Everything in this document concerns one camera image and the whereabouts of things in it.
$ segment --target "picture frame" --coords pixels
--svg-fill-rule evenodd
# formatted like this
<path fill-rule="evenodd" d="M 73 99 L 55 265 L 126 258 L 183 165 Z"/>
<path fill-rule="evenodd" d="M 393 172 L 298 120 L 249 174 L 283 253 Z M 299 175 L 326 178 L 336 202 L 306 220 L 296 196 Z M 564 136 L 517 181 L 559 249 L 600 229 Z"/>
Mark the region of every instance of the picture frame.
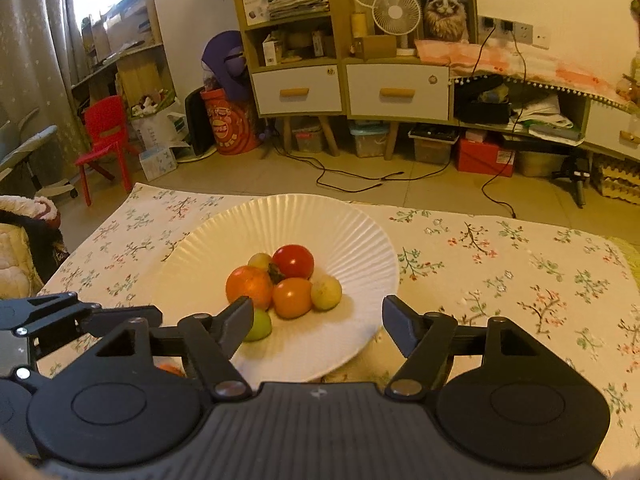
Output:
<path fill-rule="evenodd" d="M 468 41 L 478 43 L 476 0 L 418 0 L 422 22 L 409 35 L 415 40 Z"/>

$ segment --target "curtain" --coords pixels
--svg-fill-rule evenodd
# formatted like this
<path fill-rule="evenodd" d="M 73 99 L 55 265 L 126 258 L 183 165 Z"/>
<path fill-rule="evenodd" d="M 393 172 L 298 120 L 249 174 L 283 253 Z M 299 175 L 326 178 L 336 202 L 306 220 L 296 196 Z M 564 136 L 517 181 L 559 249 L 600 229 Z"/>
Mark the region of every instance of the curtain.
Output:
<path fill-rule="evenodd" d="M 0 108 L 15 123 L 40 109 L 27 137 L 58 127 L 57 137 L 30 158 L 43 184 L 75 175 L 74 161 L 89 147 L 71 95 L 71 86 L 87 73 L 72 2 L 0 0 Z M 2 181 L 5 192 L 29 194 L 25 173 L 14 171 Z"/>

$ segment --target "green tomato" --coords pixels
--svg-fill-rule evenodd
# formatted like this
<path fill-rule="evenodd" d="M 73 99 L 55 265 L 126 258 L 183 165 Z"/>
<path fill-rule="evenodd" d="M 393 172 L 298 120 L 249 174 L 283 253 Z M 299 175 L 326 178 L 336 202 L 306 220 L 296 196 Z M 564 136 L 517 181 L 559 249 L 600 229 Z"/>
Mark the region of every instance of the green tomato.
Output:
<path fill-rule="evenodd" d="M 254 324 L 245 336 L 245 342 L 260 341 L 271 333 L 271 317 L 260 308 L 254 308 Z"/>
<path fill-rule="evenodd" d="M 311 302 L 317 310 L 331 310 L 342 299 L 342 286 L 333 276 L 323 276 L 311 285 Z"/>
<path fill-rule="evenodd" d="M 271 263 L 271 257 L 265 253 L 257 253 L 254 254 L 250 259 L 249 267 L 257 267 L 257 269 L 262 269 L 264 272 L 268 272 L 269 265 Z"/>

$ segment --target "wooden drawer handle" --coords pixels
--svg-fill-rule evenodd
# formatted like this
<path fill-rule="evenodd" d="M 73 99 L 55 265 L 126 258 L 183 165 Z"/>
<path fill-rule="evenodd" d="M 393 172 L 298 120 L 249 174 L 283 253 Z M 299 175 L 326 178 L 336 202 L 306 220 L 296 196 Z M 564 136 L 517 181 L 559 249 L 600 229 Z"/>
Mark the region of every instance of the wooden drawer handle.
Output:
<path fill-rule="evenodd" d="M 280 97 L 304 97 L 309 95 L 309 88 L 283 88 Z"/>
<path fill-rule="evenodd" d="M 412 99 L 415 95 L 415 90 L 411 88 L 381 88 L 380 97 L 403 97 L 405 99 Z"/>
<path fill-rule="evenodd" d="M 620 130 L 620 139 L 628 140 L 634 144 L 640 144 L 640 135 L 632 134 L 630 132 L 626 132 L 625 130 Z"/>

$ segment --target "floral tablecloth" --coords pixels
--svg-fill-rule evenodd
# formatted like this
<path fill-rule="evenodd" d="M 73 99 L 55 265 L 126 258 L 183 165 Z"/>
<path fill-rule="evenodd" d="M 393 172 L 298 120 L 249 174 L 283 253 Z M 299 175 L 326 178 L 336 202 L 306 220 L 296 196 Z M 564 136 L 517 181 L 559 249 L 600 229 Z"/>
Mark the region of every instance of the floral tablecloth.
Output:
<path fill-rule="evenodd" d="M 176 245 L 212 215 L 251 200 L 136 184 L 127 201 L 60 267 L 43 293 L 77 291 L 104 306 L 147 304 Z M 640 462 L 640 294 L 623 251 L 577 230 L 492 216 L 363 205 L 388 233 L 399 297 L 462 324 L 507 316 L 583 374 L 607 399 L 609 433 L 595 464 Z M 84 336 L 40 362 L 50 376 L 94 340 Z M 382 330 L 324 381 L 384 384 L 404 362 Z M 479 364 L 457 358 L 452 375 Z"/>

